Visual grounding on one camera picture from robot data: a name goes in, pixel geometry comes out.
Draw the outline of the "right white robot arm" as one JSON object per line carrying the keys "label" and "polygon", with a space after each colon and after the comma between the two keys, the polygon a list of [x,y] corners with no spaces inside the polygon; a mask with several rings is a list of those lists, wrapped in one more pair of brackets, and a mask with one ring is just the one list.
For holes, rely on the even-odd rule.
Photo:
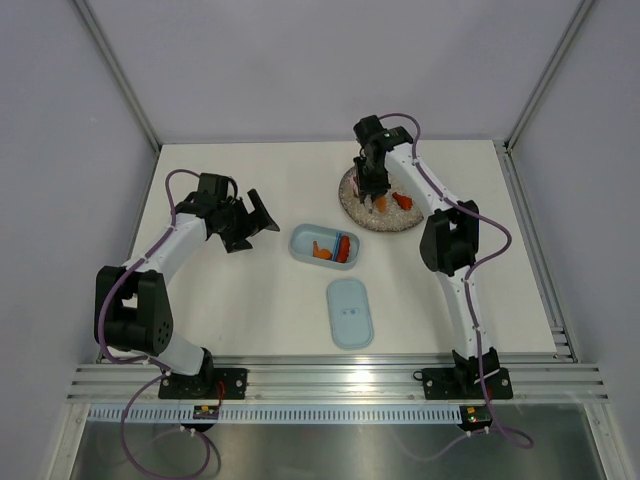
{"label": "right white robot arm", "polygon": [[388,129],[373,115],[359,120],[353,130],[360,145],[354,158],[360,199],[382,197],[391,188],[388,177],[393,176],[426,220],[419,252],[436,274],[451,318],[453,386],[465,398],[488,400],[488,384],[497,378],[500,362],[474,308],[478,207],[473,201],[461,201],[435,176],[417,153],[417,139],[404,127]]}

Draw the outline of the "light blue lunch box lid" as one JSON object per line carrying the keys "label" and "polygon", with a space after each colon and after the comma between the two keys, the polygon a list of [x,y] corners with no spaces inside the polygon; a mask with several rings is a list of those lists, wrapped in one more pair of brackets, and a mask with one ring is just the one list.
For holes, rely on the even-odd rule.
{"label": "light blue lunch box lid", "polygon": [[367,347],[374,338],[367,291],[355,278],[334,280],[326,290],[334,344],[343,350]]}

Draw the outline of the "brown meat food piece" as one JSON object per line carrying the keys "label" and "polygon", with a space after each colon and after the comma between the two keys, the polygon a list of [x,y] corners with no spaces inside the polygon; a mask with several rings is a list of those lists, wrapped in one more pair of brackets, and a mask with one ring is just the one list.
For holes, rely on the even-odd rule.
{"label": "brown meat food piece", "polygon": [[359,196],[359,186],[358,186],[357,178],[356,178],[355,175],[350,178],[350,185],[351,185],[352,191],[354,193],[354,196],[358,197]]}

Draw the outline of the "orange shrimp food piece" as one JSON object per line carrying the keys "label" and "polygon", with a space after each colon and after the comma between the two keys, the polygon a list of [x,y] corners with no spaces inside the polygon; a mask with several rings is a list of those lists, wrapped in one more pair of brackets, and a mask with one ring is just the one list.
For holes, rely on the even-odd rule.
{"label": "orange shrimp food piece", "polygon": [[320,248],[317,241],[313,242],[312,255],[321,260],[331,261],[333,259],[333,252],[326,248]]}

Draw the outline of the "light blue lunch box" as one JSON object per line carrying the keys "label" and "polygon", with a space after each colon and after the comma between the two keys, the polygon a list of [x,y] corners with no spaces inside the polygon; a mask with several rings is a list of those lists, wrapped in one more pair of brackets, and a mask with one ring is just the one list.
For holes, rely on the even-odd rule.
{"label": "light blue lunch box", "polygon": [[[346,263],[338,263],[335,260],[338,244],[342,236],[348,236],[351,242],[350,255]],[[312,250],[314,241],[318,242],[320,248],[326,248],[333,252],[333,259],[331,261],[313,257]],[[289,239],[288,247],[289,253],[297,261],[346,271],[356,265],[361,250],[361,242],[359,238],[351,232],[303,223],[294,228]]]}

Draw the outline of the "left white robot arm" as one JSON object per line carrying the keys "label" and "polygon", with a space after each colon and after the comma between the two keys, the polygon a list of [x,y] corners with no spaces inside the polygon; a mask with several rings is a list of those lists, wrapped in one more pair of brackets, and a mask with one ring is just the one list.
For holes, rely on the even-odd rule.
{"label": "left white robot arm", "polygon": [[258,192],[239,195],[236,181],[199,173],[198,184],[182,201],[168,201],[169,223],[154,243],[120,266],[104,266],[96,276],[94,336],[114,364],[148,363],[195,398],[215,388],[207,351],[174,330],[168,286],[184,262],[213,236],[226,252],[251,249],[250,238],[278,231]]}

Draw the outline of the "red sausage food piece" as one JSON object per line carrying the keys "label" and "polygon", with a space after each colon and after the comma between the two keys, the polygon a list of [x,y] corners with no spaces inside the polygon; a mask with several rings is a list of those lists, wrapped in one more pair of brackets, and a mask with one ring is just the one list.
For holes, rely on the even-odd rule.
{"label": "red sausage food piece", "polygon": [[350,255],[351,242],[348,236],[342,236],[338,244],[335,260],[338,263],[346,263]]}

